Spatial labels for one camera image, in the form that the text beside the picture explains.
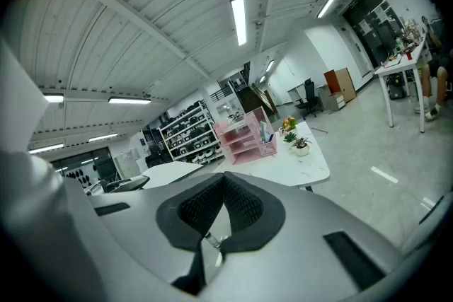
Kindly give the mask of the pink desk organizer tray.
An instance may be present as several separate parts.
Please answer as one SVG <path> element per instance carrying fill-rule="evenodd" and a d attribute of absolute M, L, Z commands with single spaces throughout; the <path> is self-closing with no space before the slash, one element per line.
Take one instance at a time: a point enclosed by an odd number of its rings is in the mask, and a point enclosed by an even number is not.
<path fill-rule="evenodd" d="M 270 120 L 262 107 L 247 112 L 239 121 L 214 125 L 224 157 L 232 164 L 247 163 L 277 153 L 277 141 Z"/>

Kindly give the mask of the long white table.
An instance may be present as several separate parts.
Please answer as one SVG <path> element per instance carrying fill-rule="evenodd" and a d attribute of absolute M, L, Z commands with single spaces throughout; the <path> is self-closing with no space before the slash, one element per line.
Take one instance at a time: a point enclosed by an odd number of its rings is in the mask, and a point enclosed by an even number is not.
<path fill-rule="evenodd" d="M 413 79 L 415 81 L 415 86 L 416 86 L 416 90 L 417 90 L 417 94 L 418 94 L 418 106 L 420 108 L 420 114 L 419 114 L 420 133 L 425 132 L 425 108 L 424 108 L 424 104 L 423 104 L 423 87 L 422 87 L 422 82 L 420 80 L 420 75 L 418 73 L 417 63 L 422 54 L 423 48 L 425 46 L 426 37 L 427 37 L 427 35 L 424 34 L 424 36 L 423 36 L 422 40 L 419 42 L 418 46 L 415 47 L 414 50 L 411 52 L 411 59 L 409 59 L 406 54 L 402 55 L 398 58 L 399 63 L 391 62 L 390 66 L 381 66 L 374 73 L 375 75 L 377 75 L 379 77 L 379 82 L 382 87 L 382 91 L 384 94 L 384 102 L 386 105 L 386 111 L 387 111 L 390 128 L 392 128 L 394 126 L 394 120 L 393 120 L 393 114 L 392 114 L 392 110 L 391 110 L 389 92 L 386 87 L 386 79 L 388 78 L 389 75 L 402 72 L 404 82 L 406 83 L 406 91 L 407 91 L 407 93 L 409 93 L 406 71 L 412 71 Z"/>

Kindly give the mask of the small white drawer unit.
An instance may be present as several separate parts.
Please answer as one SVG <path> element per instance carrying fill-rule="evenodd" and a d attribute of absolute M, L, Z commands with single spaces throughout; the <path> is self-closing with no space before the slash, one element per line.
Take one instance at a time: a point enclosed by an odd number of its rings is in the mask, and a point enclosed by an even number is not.
<path fill-rule="evenodd" d="M 331 111 L 339 111 L 346 105 L 344 95 L 341 92 L 333 93 L 328 97 L 328 105 Z"/>

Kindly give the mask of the pink succulent potted plant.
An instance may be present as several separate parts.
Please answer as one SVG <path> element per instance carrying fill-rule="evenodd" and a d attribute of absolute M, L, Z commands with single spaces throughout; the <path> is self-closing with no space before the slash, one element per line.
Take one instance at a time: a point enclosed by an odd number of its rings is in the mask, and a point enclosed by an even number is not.
<path fill-rule="evenodd" d="M 298 157 L 303 157 L 310 152 L 310 141 L 307 137 L 297 139 L 290 148 L 290 151 Z"/>

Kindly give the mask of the black bag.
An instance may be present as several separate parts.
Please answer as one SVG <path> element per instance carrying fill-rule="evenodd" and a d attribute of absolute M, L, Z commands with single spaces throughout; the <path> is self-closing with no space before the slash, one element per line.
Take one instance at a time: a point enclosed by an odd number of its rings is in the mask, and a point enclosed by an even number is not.
<path fill-rule="evenodd" d="M 386 87 L 391 100 L 402 99 L 406 97 L 405 81 L 401 72 L 390 74 L 386 79 Z"/>

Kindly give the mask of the orange flower potted plant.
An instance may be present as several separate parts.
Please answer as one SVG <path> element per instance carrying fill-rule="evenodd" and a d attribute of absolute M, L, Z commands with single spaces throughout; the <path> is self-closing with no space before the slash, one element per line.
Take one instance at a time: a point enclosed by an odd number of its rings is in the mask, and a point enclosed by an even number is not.
<path fill-rule="evenodd" d="M 280 128 L 281 135 L 288 134 L 290 132 L 297 131 L 297 122 L 295 118 L 291 115 L 283 119 L 282 126 Z"/>

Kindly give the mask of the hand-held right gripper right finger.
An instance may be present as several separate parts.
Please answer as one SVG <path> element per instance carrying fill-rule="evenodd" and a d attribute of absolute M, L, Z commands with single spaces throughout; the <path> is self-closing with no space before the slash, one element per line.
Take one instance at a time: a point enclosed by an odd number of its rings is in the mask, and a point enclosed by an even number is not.
<path fill-rule="evenodd" d="M 229 215 L 231 235 L 220 245 L 223 254 L 253 252 L 266 246 L 283 227 L 282 202 L 243 177 L 225 172 L 223 204 Z"/>

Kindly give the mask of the wooden cabinet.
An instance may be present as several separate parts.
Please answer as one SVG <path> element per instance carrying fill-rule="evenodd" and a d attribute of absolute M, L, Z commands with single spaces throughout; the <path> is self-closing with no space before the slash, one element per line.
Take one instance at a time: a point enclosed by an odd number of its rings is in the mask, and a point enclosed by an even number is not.
<path fill-rule="evenodd" d="M 337 71 L 330 70 L 324 74 L 326 83 L 332 94 L 342 93 L 346 103 L 357 97 L 355 87 L 353 85 L 350 72 L 347 68 L 339 69 Z"/>

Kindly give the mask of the black office chair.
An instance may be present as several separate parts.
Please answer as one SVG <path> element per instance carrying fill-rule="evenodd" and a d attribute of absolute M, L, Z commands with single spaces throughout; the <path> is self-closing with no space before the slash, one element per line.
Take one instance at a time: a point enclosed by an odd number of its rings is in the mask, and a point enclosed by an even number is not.
<path fill-rule="evenodd" d="M 319 106 L 319 97 L 315 94 L 315 85 L 311 79 L 307 79 L 304 82 L 304 89 L 306 100 L 301 99 L 299 100 L 299 104 L 297 104 L 297 108 L 304 112 L 302 115 L 303 120 L 305 120 L 308 115 L 316 117 L 316 113 L 323 111 Z"/>

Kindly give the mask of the dark staircase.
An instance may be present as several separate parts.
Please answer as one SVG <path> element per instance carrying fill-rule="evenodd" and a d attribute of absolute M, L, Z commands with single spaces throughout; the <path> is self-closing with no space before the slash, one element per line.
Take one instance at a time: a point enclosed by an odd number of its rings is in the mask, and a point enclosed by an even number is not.
<path fill-rule="evenodd" d="M 236 96 L 245 113 L 262 107 L 267 116 L 277 114 L 277 109 L 269 92 L 262 91 L 254 83 L 237 91 Z"/>

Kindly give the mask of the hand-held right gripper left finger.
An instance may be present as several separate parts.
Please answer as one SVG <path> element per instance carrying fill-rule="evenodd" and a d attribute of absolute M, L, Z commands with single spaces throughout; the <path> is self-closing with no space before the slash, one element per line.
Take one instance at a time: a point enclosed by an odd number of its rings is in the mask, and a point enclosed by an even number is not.
<path fill-rule="evenodd" d="M 159 275 L 196 296 L 207 285 L 202 240 L 224 203 L 224 174 L 205 174 L 161 189 L 156 209 L 156 225 L 163 238 Z"/>

